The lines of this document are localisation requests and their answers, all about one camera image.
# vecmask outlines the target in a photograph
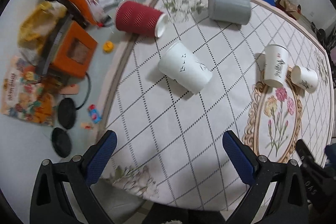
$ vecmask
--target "yellow bag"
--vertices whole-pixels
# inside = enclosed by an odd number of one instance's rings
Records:
[[[56,1],[43,1],[21,24],[17,44],[32,65],[37,65],[49,34],[66,11],[65,6]]]

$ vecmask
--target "oval ornate frame print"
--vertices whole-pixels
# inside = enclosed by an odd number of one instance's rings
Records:
[[[291,71],[289,68],[282,88],[271,88],[262,81],[253,85],[249,118],[242,137],[243,143],[256,155],[284,163],[295,150],[302,117],[301,89],[290,81]]]

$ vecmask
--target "black round lid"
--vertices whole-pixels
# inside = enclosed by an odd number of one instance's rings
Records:
[[[51,142],[57,155],[62,158],[69,156],[72,145],[66,131],[59,127],[54,128],[51,134]]]
[[[70,129],[74,126],[76,120],[76,107],[71,98],[64,98],[57,108],[58,122],[65,129]]]

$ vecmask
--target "white tablecloth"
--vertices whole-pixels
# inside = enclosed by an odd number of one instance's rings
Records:
[[[116,91],[107,128],[117,133],[118,145],[103,177],[154,202],[222,210],[234,209],[248,189],[222,147],[226,130],[280,162],[299,161],[294,145],[303,138],[323,163],[333,115],[324,52],[289,20],[253,2],[246,26],[211,21],[206,9],[173,17],[174,8],[164,3],[159,0],[155,8],[171,15],[166,32],[159,39],[139,37]],[[179,39],[213,72],[198,95],[157,69],[161,55]],[[315,93],[302,92],[289,79],[283,89],[263,85],[262,53],[270,43],[288,49],[290,67],[317,71]],[[274,127],[278,115],[282,133]]]

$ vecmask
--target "white paper cup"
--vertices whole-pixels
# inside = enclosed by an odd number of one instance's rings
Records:
[[[199,93],[212,77],[212,72],[181,41],[167,50],[157,66],[193,94]]]
[[[264,83],[273,88],[281,88],[288,69],[288,51],[285,47],[270,44],[265,47]]]
[[[294,85],[313,93],[319,85],[316,71],[302,66],[295,66],[291,73],[291,81]]]

